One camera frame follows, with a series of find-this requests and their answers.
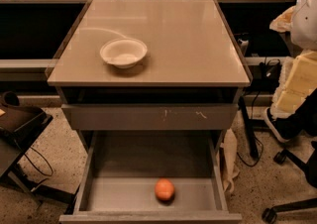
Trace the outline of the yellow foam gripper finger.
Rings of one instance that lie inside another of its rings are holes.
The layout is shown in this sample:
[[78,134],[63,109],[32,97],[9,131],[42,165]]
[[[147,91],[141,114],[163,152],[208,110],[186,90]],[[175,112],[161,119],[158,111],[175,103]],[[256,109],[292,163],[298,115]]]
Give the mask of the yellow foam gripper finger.
[[294,113],[317,88],[317,52],[306,51],[292,62],[276,107]]

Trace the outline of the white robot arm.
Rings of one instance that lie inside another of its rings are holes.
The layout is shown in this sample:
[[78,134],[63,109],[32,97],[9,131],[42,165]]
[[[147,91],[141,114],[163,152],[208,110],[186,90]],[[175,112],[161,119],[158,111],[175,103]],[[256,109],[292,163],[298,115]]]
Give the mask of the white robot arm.
[[317,0],[297,0],[296,5],[275,18],[269,28],[289,32],[291,42],[302,48],[274,100],[279,111],[294,114],[317,88]]

